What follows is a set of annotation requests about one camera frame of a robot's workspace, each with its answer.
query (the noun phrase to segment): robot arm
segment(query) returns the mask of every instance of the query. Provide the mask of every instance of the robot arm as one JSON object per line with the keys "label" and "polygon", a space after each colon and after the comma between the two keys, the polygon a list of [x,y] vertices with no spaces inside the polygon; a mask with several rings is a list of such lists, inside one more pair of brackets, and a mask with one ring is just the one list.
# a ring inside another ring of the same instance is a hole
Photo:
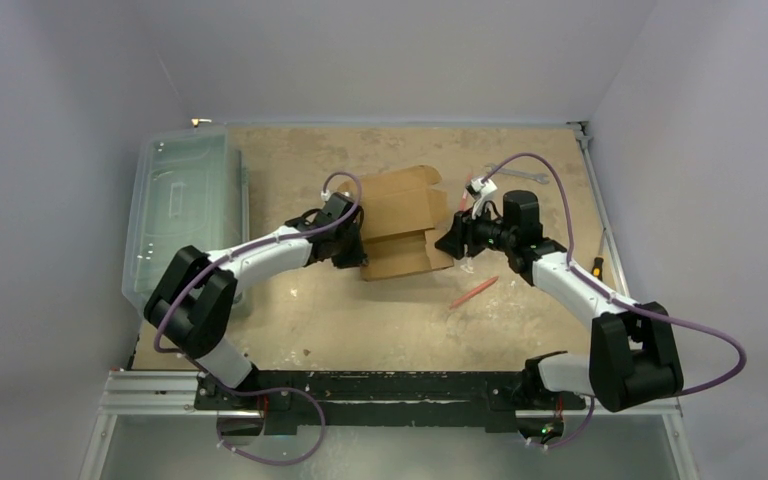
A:
{"label": "robot arm", "polygon": [[[654,302],[639,305],[593,278],[574,260],[568,263],[566,248],[543,236],[534,193],[506,193],[502,216],[491,218],[484,207],[496,186],[491,180],[478,182],[467,189],[475,205],[455,214],[452,228],[436,248],[457,259],[485,249],[503,252],[514,272],[558,300],[591,334],[589,356],[555,352],[527,360],[523,387],[529,391],[525,393],[570,391],[595,396],[615,412],[681,391],[683,377],[672,327],[610,303],[582,277],[597,282],[623,303],[665,314],[663,307]],[[630,341],[639,342],[640,348],[632,348]]]}
{"label": "robot arm", "polygon": [[[252,285],[287,270],[330,259],[337,268],[366,263],[360,241],[363,210],[358,206],[334,229],[304,237],[306,231],[328,225],[346,214],[353,201],[331,195],[322,209],[287,221],[269,235],[236,247],[202,252],[193,246],[179,250],[149,298],[143,316],[159,327],[175,298],[196,275],[225,255],[231,260],[197,285],[173,313],[164,335],[185,355],[229,387],[239,386],[256,367],[225,338],[234,299]],[[245,253],[231,253],[251,247]]]}

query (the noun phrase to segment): black end effector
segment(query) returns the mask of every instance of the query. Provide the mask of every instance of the black end effector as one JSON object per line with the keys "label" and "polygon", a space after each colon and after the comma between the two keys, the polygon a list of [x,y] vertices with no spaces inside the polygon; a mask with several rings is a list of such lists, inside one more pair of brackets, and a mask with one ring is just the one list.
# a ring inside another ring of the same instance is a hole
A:
{"label": "black end effector", "polygon": [[470,210],[455,213],[452,228],[434,247],[458,260],[465,255],[474,257],[485,248],[504,252],[511,270],[532,286],[532,263],[548,253],[566,251],[543,236],[537,195],[525,190],[512,190],[502,197],[499,218],[490,218],[489,210],[474,220]]}
{"label": "black end effector", "polygon": [[[300,232],[327,226],[342,217],[352,208],[354,201],[341,194],[334,193],[321,209],[309,210],[301,217],[288,220],[284,224]],[[316,213],[313,220],[308,220]],[[355,213],[345,222],[333,228],[314,235],[308,239],[312,248],[308,265],[331,259],[337,268],[351,268],[368,263],[363,243],[360,239],[360,228],[363,226],[363,207],[358,205]]]}
{"label": "black end effector", "polygon": [[[667,314],[656,302],[638,307]],[[632,350],[629,338],[643,348]],[[684,376],[672,326],[633,312],[605,313],[594,318],[590,384],[596,398],[611,412],[679,393]]]}
{"label": "black end effector", "polygon": [[[207,254],[188,246],[175,254],[143,309],[143,317],[158,327],[175,298],[196,275],[210,265]],[[201,358],[222,340],[237,279],[231,272],[216,269],[201,284],[198,299],[187,295],[166,326],[164,335],[190,358]]]}

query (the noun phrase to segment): wall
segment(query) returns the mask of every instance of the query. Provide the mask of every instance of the wall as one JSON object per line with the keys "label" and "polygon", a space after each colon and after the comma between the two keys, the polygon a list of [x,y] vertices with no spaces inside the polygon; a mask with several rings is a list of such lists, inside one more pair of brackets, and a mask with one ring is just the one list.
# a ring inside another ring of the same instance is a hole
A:
{"label": "wall", "polygon": [[0,0],[0,478],[76,478],[133,345],[138,143],[185,117],[132,9]]}
{"label": "wall", "polygon": [[[748,350],[741,376],[683,401],[703,476],[768,478],[768,2],[658,2],[592,133],[632,293]],[[735,361],[679,341],[688,383]]]}
{"label": "wall", "polygon": [[139,0],[192,116],[590,117],[655,0]]}

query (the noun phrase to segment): white connector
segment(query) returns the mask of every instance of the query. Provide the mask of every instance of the white connector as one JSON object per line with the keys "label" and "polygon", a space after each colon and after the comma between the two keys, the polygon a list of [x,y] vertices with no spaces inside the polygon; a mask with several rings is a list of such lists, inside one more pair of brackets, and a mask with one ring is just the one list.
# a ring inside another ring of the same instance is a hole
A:
{"label": "white connector", "polygon": [[493,180],[482,182],[481,177],[479,177],[469,182],[467,191],[475,200],[475,203],[472,204],[473,220],[480,217],[481,214],[484,213],[484,207],[487,205],[487,202],[493,200],[493,197],[496,195],[496,190],[496,184],[493,183]]}

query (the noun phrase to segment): screwdriver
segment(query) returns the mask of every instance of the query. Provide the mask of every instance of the screwdriver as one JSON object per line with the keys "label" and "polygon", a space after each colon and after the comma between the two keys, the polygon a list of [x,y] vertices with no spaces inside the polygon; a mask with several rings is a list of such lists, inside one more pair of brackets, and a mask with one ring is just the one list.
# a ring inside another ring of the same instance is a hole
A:
{"label": "screwdriver", "polygon": [[607,229],[603,229],[602,236],[599,237],[599,252],[596,253],[596,258],[593,259],[593,269],[590,270],[590,273],[599,280],[602,280],[602,264],[605,263],[605,259],[602,257],[602,251],[605,249],[606,233]]}

